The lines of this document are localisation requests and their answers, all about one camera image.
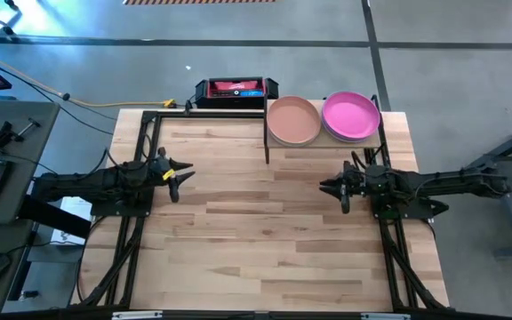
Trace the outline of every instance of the tan plate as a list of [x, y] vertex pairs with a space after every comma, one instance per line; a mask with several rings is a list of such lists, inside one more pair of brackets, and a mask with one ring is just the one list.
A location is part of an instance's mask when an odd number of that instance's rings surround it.
[[287, 147], [302, 147], [321, 131], [321, 117], [309, 101], [295, 96], [274, 102], [266, 117], [272, 137]]

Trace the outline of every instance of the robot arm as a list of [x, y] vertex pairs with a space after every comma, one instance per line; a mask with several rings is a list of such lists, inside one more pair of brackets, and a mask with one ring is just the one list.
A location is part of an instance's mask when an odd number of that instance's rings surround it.
[[151, 161], [131, 161], [84, 175], [45, 173], [35, 178], [31, 196], [44, 202], [57, 201], [64, 196], [80, 196], [93, 204], [134, 204], [140, 200], [141, 191], [168, 186], [171, 200], [176, 203], [179, 201], [179, 186], [195, 174], [179, 175], [176, 171], [193, 165], [167, 157], [164, 148], [158, 150], [158, 155]]
[[397, 215], [430, 219], [448, 209], [447, 204], [431, 200], [430, 196], [470, 193], [499, 198], [511, 192], [507, 178], [487, 166], [458, 172], [419, 174], [372, 165], [361, 172], [345, 161], [343, 172], [321, 181], [320, 185], [323, 192], [341, 201], [343, 213], [350, 211], [351, 196], [371, 196], [378, 212], [386, 212], [389, 219]]

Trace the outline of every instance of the gray floor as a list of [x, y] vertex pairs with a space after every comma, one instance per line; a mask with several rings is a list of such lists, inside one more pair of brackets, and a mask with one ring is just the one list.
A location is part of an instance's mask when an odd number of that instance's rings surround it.
[[[12, 19], [13, 28], [22, 35], [367, 40], [360, 0], [147, 7], [123, 7], [121, 0], [16, 2], [20, 16], [13, 18], [17, 13], [0, 5], [0, 17]], [[512, 0], [371, 0], [371, 4], [380, 41], [512, 43]], [[408, 115], [422, 171], [456, 170], [512, 133], [512, 51], [381, 50], [380, 56], [390, 105]], [[310, 99], [339, 90], [365, 95], [377, 90], [369, 49], [0, 44], [0, 59], [92, 102], [184, 100], [199, 80], [217, 76], [269, 76], [280, 83], [282, 94]], [[6, 94], [42, 99], [26, 85], [13, 83]], [[113, 121], [65, 107], [104, 130], [114, 128]], [[101, 112], [115, 116], [117, 110]], [[109, 142], [109, 136], [61, 113], [42, 162], [58, 172], [85, 172]], [[512, 177], [512, 167], [508, 172]], [[512, 245], [500, 203], [472, 196], [445, 200], [451, 210], [436, 219], [436, 232], [452, 306], [512, 315], [512, 258], [492, 256], [493, 250]], [[77, 259], [76, 252], [56, 251], [40, 249], [31, 259]], [[66, 262], [35, 262], [26, 289], [40, 290], [42, 295], [10, 302], [5, 310], [64, 306], [74, 275], [72, 263]]]

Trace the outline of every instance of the wooden table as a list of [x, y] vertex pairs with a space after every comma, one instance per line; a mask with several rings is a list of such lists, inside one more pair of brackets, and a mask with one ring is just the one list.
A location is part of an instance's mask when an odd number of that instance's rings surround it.
[[[120, 111], [111, 146], [118, 162], [133, 159], [141, 112]], [[383, 117], [393, 166], [417, 170], [405, 113]], [[164, 119], [160, 146], [195, 164], [196, 175], [182, 185], [178, 204], [166, 188], [156, 189], [132, 308], [391, 310], [368, 200], [354, 197], [351, 213], [343, 215], [340, 204], [317, 189], [342, 169], [349, 149], [274, 148], [266, 165], [262, 130], [262, 120]], [[105, 219], [89, 240], [85, 294], [112, 262], [119, 223]], [[447, 305], [428, 226], [407, 220], [404, 230], [413, 268]], [[406, 301], [404, 278], [397, 276]], [[118, 287], [123, 282], [121, 276]]]

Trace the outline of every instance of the pink plate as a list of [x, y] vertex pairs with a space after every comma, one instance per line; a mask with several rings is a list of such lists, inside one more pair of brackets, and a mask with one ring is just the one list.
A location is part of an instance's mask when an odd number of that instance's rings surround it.
[[324, 103], [324, 123], [341, 138], [360, 140], [377, 131], [380, 113], [364, 96], [354, 92], [337, 92]]

